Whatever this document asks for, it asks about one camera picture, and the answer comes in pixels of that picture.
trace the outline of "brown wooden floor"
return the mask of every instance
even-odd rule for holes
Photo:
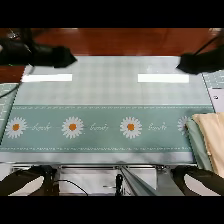
[[[7,28],[1,28],[0,36],[7,32]],[[180,56],[195,52],[212,37],[209,28],[49,28],[39,32],[35,41],[69,47],[77,56]],[[1,66],[0,82],[18,82],[23,70],[23,66]]]

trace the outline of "daisy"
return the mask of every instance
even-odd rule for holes
[[[181,132],[182,135],[187,135],[186,123],[187,123],[187,116],[182,117],[178,120],[178,131]]]
[[[22,117],[15,117],[6,126],[6,135],[8,138],[17,138],[27,129],[26,120]]]
[[[120,131],[123,132],[123,135],[130,139],[139,136],[141,134],[140,130],[142,130],[140,121],[134,117],[126,117],[126,119],[123,119],[120,127]]]
[[[79,136],[82,134],[83,130],[83,121],[79,119],[78,117],[69,117],[66,119],[65,122],[63,122],[62,125],[62,131],[64,132],[63,135],[66,136],[66,138],[75,138],[76,136]]]

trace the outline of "beige cloth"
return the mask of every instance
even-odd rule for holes
[[[224,113],[195,114],[192,118],[204,136],[214,172],[224,178]]]

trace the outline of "yellow flower center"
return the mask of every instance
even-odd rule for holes
[[[74,130],[76,129],[76,124],[70,124],[70,125],[69,125],[69,129],[70,129],[71,131],[74,131]]]
[[[19,130],[19,124],[14,124],[12,126],[13,131],[18,131]]]
[[[128,130],[129,131],[134,131],[135,126],[133,124],[128,124]]]

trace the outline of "green cloth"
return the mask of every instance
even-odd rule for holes
[[[189,139],[195,159],[200,169],[213,171],[210,159],[207,154],[207,150],[204,143],[204,137],[197,125],[192,119],[188,118],[187,128],[189,133]]]

